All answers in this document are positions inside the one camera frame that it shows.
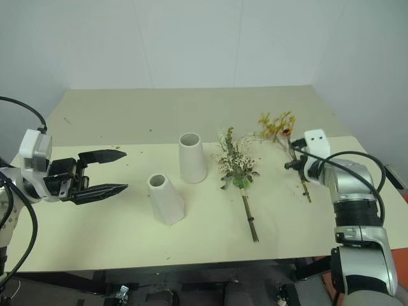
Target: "white cylindrical vase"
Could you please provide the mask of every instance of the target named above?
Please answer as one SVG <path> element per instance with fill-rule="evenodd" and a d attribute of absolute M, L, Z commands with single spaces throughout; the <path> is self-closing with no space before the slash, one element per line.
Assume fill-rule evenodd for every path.
<path fill-rule="evenodd" d="M 196 133 L 186 133 L 178 139 L 180 177 L 187 183 L 201 182 L 207 176 L 203 144 Z"/>
<path fill-rule="evenodd" d="M 165 174 L 153 174 L 147 186 L 156 219 L 172 225 L 184 218 L 184 201 Z"/>

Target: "white wall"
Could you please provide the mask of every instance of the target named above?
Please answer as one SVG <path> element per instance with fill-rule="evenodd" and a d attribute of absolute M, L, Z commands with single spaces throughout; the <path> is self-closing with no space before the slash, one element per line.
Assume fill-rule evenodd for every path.
<path fill-rule="evenodd" d="M 363 146 L 408 181 L 408 1 L 348 1 L 314 84 Z"/>
<path fill-rule="evenodd" d="M 310 84 L 344 0 L 0 0 L 0 94 Z M 0 108 L 10 159 L 35 118 Z"/>

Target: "green leaf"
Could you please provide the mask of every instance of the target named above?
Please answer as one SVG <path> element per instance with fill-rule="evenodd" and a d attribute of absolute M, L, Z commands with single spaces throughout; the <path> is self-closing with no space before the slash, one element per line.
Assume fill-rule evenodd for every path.
<path fill-rule="evenodd" d="M 232 184 L 241 187 L 241 179 L 240 178 L 234 178 L 234 180 L 232 181 Z"/>
<path fill-rule="evenodd" d="M 248 187 L 249 181 L 247 179 L 243 179 L 242 180 L 242 185 L 243 185 L 244 188 Z"/>

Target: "table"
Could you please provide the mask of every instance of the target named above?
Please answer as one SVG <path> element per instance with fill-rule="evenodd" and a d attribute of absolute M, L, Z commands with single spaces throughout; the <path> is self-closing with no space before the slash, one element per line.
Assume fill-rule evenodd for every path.
<path fill-rule="evenodd" d="M 130 187 L 108 200 L 79 207 L 70 202 L 35 204 L 40 224 L 38 241 L 20 271 L 185 265 L 329 254 L 335 246 L 335 221 L 328 191 L 309 184 L 313 203 L 308 203 L 302 196 L 297 174 L 283 169 L 287 157 L 277 146 L 254 143 L 261 176 L 248 192 L 259 244 L 251 240 L 238 190 L 232 187 L 219 190 L 221 175 L 211 158 L 216 152 L 213 144 L 205 144 L 210 165 L 206 180 L 190 185 L 179 179 L 175 145 L 178 135 L 194 131 L 204 142 L 212 142 L 222 128 L 235 126 L 238 134 L 255 131 L 261 112 L 279 114 L 286 110 L 292 110 L 298 118 L 295 136 L 301 136 L 307 129 L 323 128 L 328 136 L 336 136 L 330 138 L 333 152 L 363 150 L 309 86 L 68 91 L 48 118 L 56 145 L 53 159 L 119 146 L 128 157 L 110 164 L 91 165 L 87 173 L 91 185 L 113 182 L 128 183 Z M 378 181 L 378 171 L 371 161 L 352 159 L 366 164 Z M 146 180 L 155 172 L 167 173 L 180 194 L 188 199 L 186 218 L 171 227 L 152 217 Z M 408 205 L 389 182 L 382 195 L 391 248 L 407 247 L 408 239 L 400 229 L 405 224 Z M 30 232 L 31 223 L 23 211 L 9 247 L 6 269 L 23 253 Z"/>

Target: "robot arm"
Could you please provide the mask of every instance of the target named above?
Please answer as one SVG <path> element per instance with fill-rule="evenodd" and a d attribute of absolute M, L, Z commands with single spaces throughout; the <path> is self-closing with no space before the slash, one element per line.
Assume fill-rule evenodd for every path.
<path fill-rule="evenodd" d="M 51 148 L 51 136 L 29 129 L 19 149 L 21 169 L 7 164 L 2 164 L 4 167 L 0 168 L 0 216 L 2 218 L 5 218 L 10 212 L 10 200 L 13 202 L 12 210 L 0 229 L 0 292 L 11 276 L 4 273 L 7 259 L 6 248 L 17 225 L 21 208 L 25 205 L 16 192 L 20 193 L 29 203 L 36 203 L 40 200 L 72 201 L 80 205 L 103 200 L 120 193 L 128 186 L 127 184 L 102 184 L 89 187 L 89 177 L 84 175 L 88 164 L 109 163 L 124 157 L 126 155 L 124 152 L 97 150 L 79 153 L 77 160 L 66 158 L 51 162 Z M 6 190 L 6 184 L 13 184 L 18 190 L 11 191 L 10 194 Z M 27 256 L 30 250 L 29 247 L 24 255 Z"/>
<path fill-rule="evenodd" d="M 303 148 L 306 155 L 309 153 L 322 159 L 330 156 L 330 145 L 322 130 L 308 131 L 304 136 L 293 145 Z M 373 184 L 369 171 L 362 164 L 344 159 L 333 161 Z M 397 273 L 386 230 L 377 216 L 376 197 L 360 179 L 332 164 L 324 163 L 323 167 L 321 164 L 322 160 L 307 156 L 297 163 L 286 164 L 285 168 L 303 169 L 308 181 L 330 190 L 336 215 L 335 239 L 341 244 L 331 251 L 335 289 L 346 296 L 394 296 L 398 286 Z"/>

